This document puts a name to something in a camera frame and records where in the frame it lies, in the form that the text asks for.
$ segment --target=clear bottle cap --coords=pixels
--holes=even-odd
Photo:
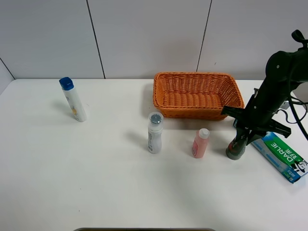
[[[158,132],[163,129],[164,116],[159,112],[152,112],[149,114],[149,130]]]
[[[210,136],[210,131],[206,128],[202,128],[199,130],[199,136],[202,139],[207,139]]]

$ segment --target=basket rim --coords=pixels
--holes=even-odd
[[[244,107],[244,101],[241,95],[241,92],[236,84],[235,79],[227,73],[222,73],[222,72],[158,72],[155,77],[154,77],[154,84],[153,84],[153,104],[157,109],[218,109],[218,110],[222,110],[223,107],[196,107],[196,106],[167,106],[164,104],[159,104],[157,102],[157,98],[156,98],[156,88],[157,88],[157,82],[158,79],[161,77],[161,75],[166,75],[166,74],[176,74],[176,75],[220,75],[220,76],[226,76],[227,78],[229,78],[234,86],[235,89],[235,94],[237,95],[237,97],[239,98],[239,103],[240,105],[236,106],[239,108],[243,108]]]

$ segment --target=bottle label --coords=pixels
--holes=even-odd
[[[193,145],[192,145],[192,154],[193,156],[196,156],[197,155],[197,151],[198,151],[198,144],[196,141],[193,142]]]
[[[153,151],[153,147],[152,147],[152,134],[151,133],[149,133],[148,147],[149,147],[149,149],[151,151]]]

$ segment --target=white wall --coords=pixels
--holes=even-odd
[[[89,0],[106,78],[160,71],[263,79],[269,57],[308,35],[304,0]],[[15,78],[103,78],[86,0],[10,0],[0,6],[0,55]],[[305,85],[295,91],[308,100]]]
[[[210,0],[89,0],[106,78],[196,71]]]
[[[103,78],[85,0],[1,1],[0,32],[15,78]]]
[[[13,77],[10,72],[6,69],[3,62],[0,59],[0,95],[6,89],[11,81],[13,81]]]
[[[308,30],[307,9],[304,0],[213,0],[198,70],[263,79],[272,54],[300,47],[291,33]]]

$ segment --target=wall seam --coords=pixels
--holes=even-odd
[[[4,61],[1,59],[1,57],[0,57],[0,61],[3,63],[3,65],[4,65],[5,68],[8,70],[8,72],[11,74],[11,76],[13,77],[13,79],[16,80],[15,77],[13,76],[13,74],[11,73],[11,71],[10,71],[10,70],[8,69],[8,67],[5,65]]]
[[[103,63],[102,63],[102,58],[101,58],[101,53],[100,53],[100,48],[99,48],[98,43],[97,43],[96,33],[95,33],[95,29],[94,29],[94,24],[93,24],[92,15],[91,15],[91,11],[90,11],[90,6],[89,6],[88,0],[86,0],[86,3],[87,3],[88,11],[89,11],[89,17],[90,17],[90,20],[91,20],[91,25],[92,25],[92,30],[93,30],[93,34],[94,34],[94,39],[95,39],[95,43],[96,43],[96,48],[97,48],[98,56],[99,56],[100,62],[101,62],[103,76],[104,76],[104,79],[106,79],[104,68],[103,68]]]
[[[205,28],[204,28],[204,33],[203,33],[203,38],[202,38],[201,49],[200,49],[200,53],[199,53],[199,59],[198,59],[198,64],[197,64],[196,72],[198,71],[198,68],[199,68],[199,62],[200,62],[200,58],[201,58],[201,53],[202,53],[203,42],[204,42],[204,38],[205,38],[205,33],[206,33],[208,18],[209,18],[209,16],[210,16],[210,11],[211,11],[211,7],[212,7],[212,1],[213,1],[213,0],[211,0],[211,2],[210,2],[210,7],[208,8],[208,13],[207,13],[207,18],[206,18],[206,24],[205,24]]]

